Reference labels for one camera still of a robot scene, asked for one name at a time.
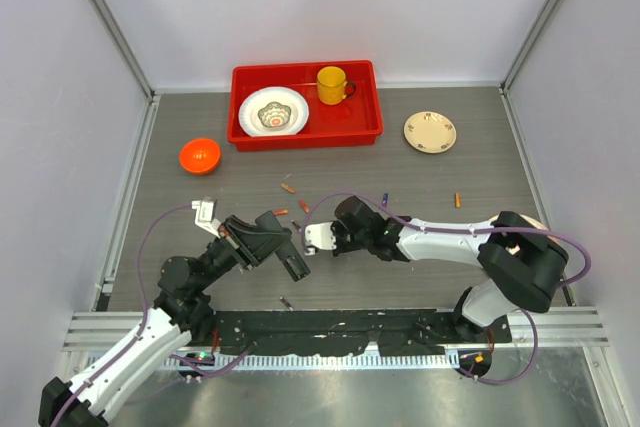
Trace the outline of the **black remote control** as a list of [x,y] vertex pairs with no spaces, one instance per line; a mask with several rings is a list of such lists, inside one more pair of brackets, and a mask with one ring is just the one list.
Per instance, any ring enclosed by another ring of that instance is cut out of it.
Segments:
[[275,255],[294,282],[302,280],[311,273],[303,256],[290,240],[285,241],[277,249]]

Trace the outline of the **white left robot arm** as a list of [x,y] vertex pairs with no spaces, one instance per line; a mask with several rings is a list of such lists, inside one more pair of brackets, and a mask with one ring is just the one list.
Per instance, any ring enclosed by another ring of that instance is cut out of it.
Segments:
[[177,349],[205,344],[213,332],[206,289],[236,266],[254,268],[277,257],[295,278],[308,268],[290,229],[266,212],[252,224],[235,216],[220,221],[212,201],[195,201],[194,223],[212,235],[198,257],[165,261],[159,295],[145,302],[140,320],[102,357],[70,380],[58,377],[42,390],[41,426],[106,426],[129,396]]

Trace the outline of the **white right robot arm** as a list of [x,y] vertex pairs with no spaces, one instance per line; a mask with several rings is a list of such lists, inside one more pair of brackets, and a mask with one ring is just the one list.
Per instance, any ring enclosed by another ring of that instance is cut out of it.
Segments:
[[494,321],[515,310],[547,312],[569,259],[555,240],[511,211],[463,228],[407,216],[384,218],[351,196],[334,215],[335,256],[366,250],[386,262],[442,260],[484,270],[488,280],[467,288],[452,314],[453,333],[465,342],[480,341]]

